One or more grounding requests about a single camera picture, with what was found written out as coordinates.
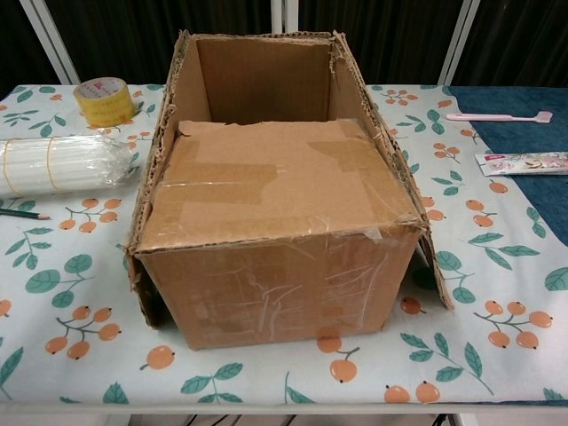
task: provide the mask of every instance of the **taped cardboard box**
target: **taped cardboard box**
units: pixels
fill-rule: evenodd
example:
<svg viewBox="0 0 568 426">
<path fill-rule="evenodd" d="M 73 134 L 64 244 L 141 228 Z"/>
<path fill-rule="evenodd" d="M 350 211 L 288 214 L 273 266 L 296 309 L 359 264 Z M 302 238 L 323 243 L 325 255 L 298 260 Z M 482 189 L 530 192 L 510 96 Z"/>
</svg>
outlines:
<svg viewBox="0 0 568 426">
<path fill-rule="evenodd" d="M 343 35 L 180 36 L 128 249 L 149 325 L 169 309 L 193 349 L 375 331 L 418 240 L 449 304 Z"/>
</svg>

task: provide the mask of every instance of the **pink toothbrush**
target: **pink toothbrush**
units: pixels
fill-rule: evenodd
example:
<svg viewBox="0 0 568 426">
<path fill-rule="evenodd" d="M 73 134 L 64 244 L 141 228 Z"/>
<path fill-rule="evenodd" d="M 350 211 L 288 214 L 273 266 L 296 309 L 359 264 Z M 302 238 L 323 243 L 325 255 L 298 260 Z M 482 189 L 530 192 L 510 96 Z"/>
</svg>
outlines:
<svg viewBox="0 0 568 426">
<path fill-rule="evenodd" d="M 534 117 L 514 117 L 505 114 L 447 114 L 448 120 L 457 122 L 544 122 L 552 118 L 550 111 L 540 111 Z"/>
</svg>

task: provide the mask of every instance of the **bundle of white straws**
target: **bundle of white straws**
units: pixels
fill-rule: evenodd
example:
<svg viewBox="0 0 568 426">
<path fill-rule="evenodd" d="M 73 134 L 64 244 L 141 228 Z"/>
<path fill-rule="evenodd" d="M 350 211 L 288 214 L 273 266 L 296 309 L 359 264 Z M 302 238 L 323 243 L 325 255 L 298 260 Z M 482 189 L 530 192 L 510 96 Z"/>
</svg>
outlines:
<svg viewBox="0 0 568 426">
<path fill-rule="evenodd" d="M 104 188 L 129 169 L 128 146 L 105 135 L 0 141 L 0 198 Z"/>
</svg>

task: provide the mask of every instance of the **packing tape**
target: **packing tape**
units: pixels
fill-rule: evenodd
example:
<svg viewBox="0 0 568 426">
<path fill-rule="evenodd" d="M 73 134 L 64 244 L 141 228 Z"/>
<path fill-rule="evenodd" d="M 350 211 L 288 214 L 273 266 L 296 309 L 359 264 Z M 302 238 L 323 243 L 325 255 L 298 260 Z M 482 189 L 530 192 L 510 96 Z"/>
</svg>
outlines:
<svg viewBox="0 0 568 426">
<path fill-rule="evenodd" d="M 73 91 L 87 123 L 111 127 L 127 122 L 134 115 L 128 86 L 120 78 L 101 77 L 75 87 Z"/>
</svg>

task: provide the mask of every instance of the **table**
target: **table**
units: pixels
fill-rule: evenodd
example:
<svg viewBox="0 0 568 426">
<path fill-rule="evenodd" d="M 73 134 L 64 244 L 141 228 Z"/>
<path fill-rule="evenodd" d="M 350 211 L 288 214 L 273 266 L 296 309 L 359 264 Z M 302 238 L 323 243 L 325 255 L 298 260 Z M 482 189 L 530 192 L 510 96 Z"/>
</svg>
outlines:
<svg viewBox="0 0 568 426">
<path fill-rule="evenodd" d="M 0 101 L 0 139 L 96 132 L 72 89 L 18 86 Z M 131 85 L 140 112 L 104 130 L 130 144 L 140 168 L 162 90 Z M 487 147 L 467 122 L 444 118 L 459 112 L 446 87 L 369 90 L 428 206 L 453 311 L 416 256 L 384 330 L 342 340 L 341 351 L 359 348 L 348 383 L 329 368 L 344 355 L 314 341 L 190 351 L 174 327 L 148 328 L 130 292 L 122 247 L 136 178 L 109 191 L 3 200 L 52 220 L 0 217 L 0 409 L 330 414 L 565 405 L 568 248 L 511 179 L 481 175 L 473 154 Z M 108 211 L 117 220 L 101 222 Z M 406 396 L 410 404 L 384 404 Z"/>
</svg>

